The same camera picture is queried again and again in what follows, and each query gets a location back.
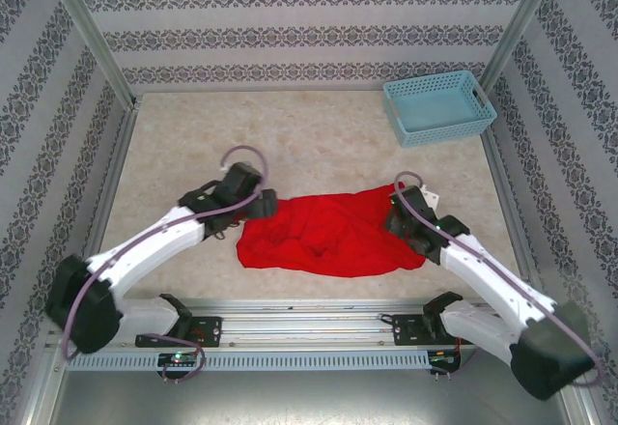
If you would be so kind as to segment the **grey sheet metal panel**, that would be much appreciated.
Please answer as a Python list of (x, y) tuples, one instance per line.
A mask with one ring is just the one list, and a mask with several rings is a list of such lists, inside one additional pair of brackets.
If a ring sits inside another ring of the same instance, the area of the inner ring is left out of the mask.
[(72, 371), (43, 358), (26, 425), (602, 425), (587, 393), (529, 396), (493, 357), (423, 370), (209, 371), (178, 385), (148, 371)]

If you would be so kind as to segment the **aluminium right frame post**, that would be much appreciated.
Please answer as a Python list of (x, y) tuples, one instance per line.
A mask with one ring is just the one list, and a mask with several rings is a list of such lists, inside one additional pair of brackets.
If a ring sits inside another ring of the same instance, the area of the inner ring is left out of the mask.
[(524, 33), (541, 1), (542, 0), (520, 0), (520, 3), (479, 79), (479, 84), (487, 96), (492, 92), (494, 84), (508, 63), (511, 53), (517, 46), (520, 37)]

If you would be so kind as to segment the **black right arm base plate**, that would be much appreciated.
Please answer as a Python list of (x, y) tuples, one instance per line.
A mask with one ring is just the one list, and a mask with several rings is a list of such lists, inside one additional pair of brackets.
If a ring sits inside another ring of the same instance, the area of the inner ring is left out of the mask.
[(446, 331), (438, 316), (395, 314), (381, 315), (380, 320), (391, 327), (396, 346), (456, 345), (456, 338)]

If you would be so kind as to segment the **aluminium left frame post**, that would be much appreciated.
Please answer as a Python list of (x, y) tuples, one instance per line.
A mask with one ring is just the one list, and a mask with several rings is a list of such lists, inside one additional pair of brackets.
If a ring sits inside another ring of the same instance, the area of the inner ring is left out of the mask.
[(84, 42), (93, 53), (98, 65), (119, 98), (124, 109), (133, 108), (137, 97), (115, 60), (102, 32), (91, 15), (85, 0), (61, 0)]

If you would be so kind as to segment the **aluminium frame post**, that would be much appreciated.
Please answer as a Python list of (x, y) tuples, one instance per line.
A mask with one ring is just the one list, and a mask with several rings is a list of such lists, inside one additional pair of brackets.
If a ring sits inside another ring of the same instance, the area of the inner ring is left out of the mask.
[(98, 65), (119, 98), (124, 109), (133, 108), (137, 97), (115, 60), (102, 32), (91, 15), (85, 0), (61, 0), (84, 42), (93, 53)]
[(508, 63), (511, 53), (517, 46), (520, 37), (524, 33), (541, 1), (542, 0), (520, 0), (520, 3), (479, 79), (479, 84), (487, 96), (492, 92), (494, 84)]

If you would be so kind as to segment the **aluminium mounting rail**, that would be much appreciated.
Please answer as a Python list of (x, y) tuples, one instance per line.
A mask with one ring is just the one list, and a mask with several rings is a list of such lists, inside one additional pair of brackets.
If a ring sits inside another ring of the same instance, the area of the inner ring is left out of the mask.
[[(129, 302), (142, 303), (146, 300), (131, 299)], [(522, 303), (512, 300), (509, 305), (516, 312), (516, 323), (513, 326), (509, 326), (504, 312), (489, 313), (478, 309), (465, 299), (447, 305), (440, 319), (449, 334), (469, 342), (472, 333), (483, 326), (498, 334), (507, 334), (517, 339), (532, 323), (540, 322), (549, 313), (558, 312), (557, 303), (550, 299), (537, 302), (526, 300)], [(330, 340), (333, 343), (359, 343), (361, 341), (373, 343), (381, 335), (389, 336), (393, 340), (391, 327), (383, 323), (380, 316), (395, 314), (358, 315), (349, 308), (327, 313), (320, 308), (290, 307), (281, 314), (263, 310), (258, 314), (241, 314), (234, 317), (225, 316), (220, 311), (215, 311), (211, 315), (194, 313), (192, 315), (193, 317), (220, 317), (222, 319), (222, 333), (218, 346), (220, 347), (234, 338), (249, 344), (307, 344), (319, 343), (323, 340)], [(124, 336), (113, 340), (108, 345), (128, 342), (135, 346), (135, 336)]]

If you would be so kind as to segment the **aluminium right table side rail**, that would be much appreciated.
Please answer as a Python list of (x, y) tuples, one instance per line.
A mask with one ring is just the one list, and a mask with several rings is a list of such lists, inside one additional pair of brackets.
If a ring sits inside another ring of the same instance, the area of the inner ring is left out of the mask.
[(504, 167), (499, 147), (490, 130), (481, 135), (481, 141), (522, 278), (542, 293), (545, 288), (537, 270), (534, 249), (530, 245), (524, 222), (521, 220), (519, 203), (512, 189), (507, 169)]

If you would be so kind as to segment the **aluminium table side rail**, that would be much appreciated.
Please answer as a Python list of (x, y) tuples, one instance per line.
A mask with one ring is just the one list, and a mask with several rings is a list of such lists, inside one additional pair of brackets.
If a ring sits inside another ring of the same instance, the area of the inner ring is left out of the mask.
[(530, 245), (524, 222), (521, 220), (519, 203), (512, 189), (507, 169), (504, 167), (499, 147), (490, 130), (481, 135), (481, 141), (522, 278), (542, 293), (545, 288), (537, 270), (534, 249)]
[(109, 206), (121, 172), (120, 139), (128, 134), (132, 110), (105, 92), (100, 96), (91, 123), (71, 171), (70, 182), (54, 228), (55, 244), (48, 256), (57, 258), (54, 280), (68, 282), (74, 275), (74, 257), (86, 257), (100, 248)]

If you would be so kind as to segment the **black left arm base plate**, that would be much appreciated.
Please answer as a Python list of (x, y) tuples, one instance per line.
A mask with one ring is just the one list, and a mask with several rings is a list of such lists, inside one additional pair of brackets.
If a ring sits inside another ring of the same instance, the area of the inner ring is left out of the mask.
[(195, 347), (217, 348), (222, 333), (220, 317), (195, 316), (179, 319), (172, 328), (163, 334), (163, 339), (152, 334), (139, 334), (135, 337), (137, 348)]

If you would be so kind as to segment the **red t-shirt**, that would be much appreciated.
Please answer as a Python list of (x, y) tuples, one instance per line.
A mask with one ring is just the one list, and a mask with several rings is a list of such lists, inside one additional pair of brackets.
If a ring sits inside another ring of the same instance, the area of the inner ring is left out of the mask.
[(426, 259), (385, 229), (393, 184), (357, 193), (301, 196), (245, 223), (237, 243), (248, 269), (281, 268), (358, 278), (415, 270)]

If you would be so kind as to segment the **light blue plastic basket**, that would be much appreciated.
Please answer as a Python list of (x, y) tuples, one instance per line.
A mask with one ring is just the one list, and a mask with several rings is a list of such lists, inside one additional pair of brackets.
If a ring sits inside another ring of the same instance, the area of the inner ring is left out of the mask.
[(386, 82), (383, 108), (403, 148), (482, 134), (497, 113), (471, 71)]

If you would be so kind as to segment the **aluminium left table side rail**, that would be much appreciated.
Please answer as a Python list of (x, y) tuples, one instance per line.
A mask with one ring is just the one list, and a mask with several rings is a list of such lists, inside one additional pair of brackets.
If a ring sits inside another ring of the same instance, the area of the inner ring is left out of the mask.
[(70, 182), (54, 228), (55, 244), (48, 256), (57, 258), (54, 280), (68, 282), (74, 275), (74, 257), (86, 257), (100, 248), (109, 206), (121, 172), (120, 139), (128, 134), (132, 110), (105, 92), (100, 96), (91, 123), (71, 171)]

